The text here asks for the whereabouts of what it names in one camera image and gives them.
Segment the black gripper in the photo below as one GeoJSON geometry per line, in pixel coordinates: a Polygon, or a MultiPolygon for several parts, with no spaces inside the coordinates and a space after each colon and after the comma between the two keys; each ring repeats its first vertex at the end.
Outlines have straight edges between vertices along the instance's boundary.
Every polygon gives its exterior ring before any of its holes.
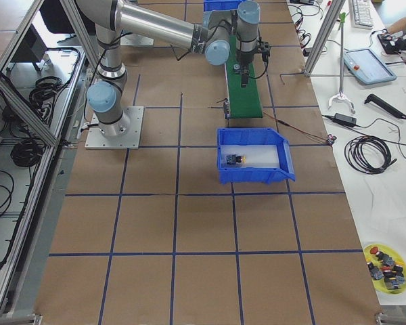
{"type": "Polygon", "coordinates": [[[271,47],[270,44],[262,39],[254,39],[252,41],[236,40],[235,58],[241,66],[241,88],[245,88],[249,82],[250,65],[256,54],[261,54],[265,65],[265,70],[269,63],[271,47]]]}

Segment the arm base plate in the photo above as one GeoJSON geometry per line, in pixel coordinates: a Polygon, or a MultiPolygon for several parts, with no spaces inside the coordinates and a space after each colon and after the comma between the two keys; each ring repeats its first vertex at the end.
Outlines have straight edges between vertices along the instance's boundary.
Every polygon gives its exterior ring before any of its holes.
{"type": "Polygon", "coordinates": [[[121,119],[114,124],[100,123],[93,113],[92,124],[88,130],[85,147],[89,150],[118,150],[139,148],[143,122],[143,106],[127,106],[122,110],[121,119]]]}
{"type": "Polygon", "coordinates": [[[154,45],[154,40],[133,32],[127,32],[120,38],[120,44],[122,46],[131,47],[152,47],[154,45]]]}

